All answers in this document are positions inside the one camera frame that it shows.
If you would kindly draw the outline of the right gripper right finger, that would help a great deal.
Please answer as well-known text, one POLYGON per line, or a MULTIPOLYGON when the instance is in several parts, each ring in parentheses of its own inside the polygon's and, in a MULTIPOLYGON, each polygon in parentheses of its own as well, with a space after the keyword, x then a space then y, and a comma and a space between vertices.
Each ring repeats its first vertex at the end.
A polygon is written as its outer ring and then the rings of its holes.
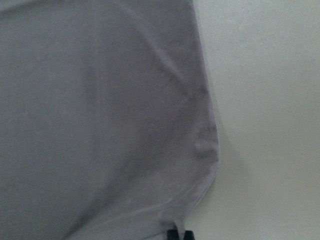
POLYGON ((192 230, 186 230, 183 240, 195 240, 194 232, 192 230))

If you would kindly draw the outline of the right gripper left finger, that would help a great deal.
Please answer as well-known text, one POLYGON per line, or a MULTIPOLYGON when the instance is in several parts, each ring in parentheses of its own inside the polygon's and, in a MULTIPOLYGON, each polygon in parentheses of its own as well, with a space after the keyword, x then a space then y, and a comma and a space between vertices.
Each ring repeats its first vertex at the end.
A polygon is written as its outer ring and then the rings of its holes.
POLYGON ((170 229, 166 232, 167 240, 180 240, 179 232, 177 229, 170 229))

